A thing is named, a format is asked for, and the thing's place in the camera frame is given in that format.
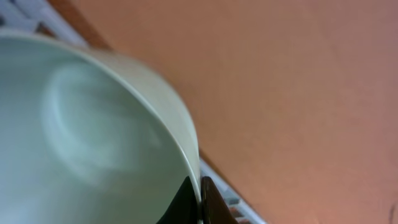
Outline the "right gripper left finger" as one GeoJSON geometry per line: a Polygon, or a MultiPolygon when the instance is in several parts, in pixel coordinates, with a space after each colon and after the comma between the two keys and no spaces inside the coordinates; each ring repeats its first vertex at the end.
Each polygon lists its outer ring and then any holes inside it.
{"type": "Polygon", "coordinates": [[[197,224],[198,204],[189,177],[186,177],[178,192],[157,224],[197,224]]]}

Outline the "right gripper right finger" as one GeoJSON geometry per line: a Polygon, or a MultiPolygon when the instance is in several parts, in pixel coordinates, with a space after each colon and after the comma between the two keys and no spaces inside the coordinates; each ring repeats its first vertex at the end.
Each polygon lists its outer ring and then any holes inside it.
{"type": "Polygon", "coordinates": [[[238,224],[208,176],[201,178],[201,212],[204,224],[238,224]]]}

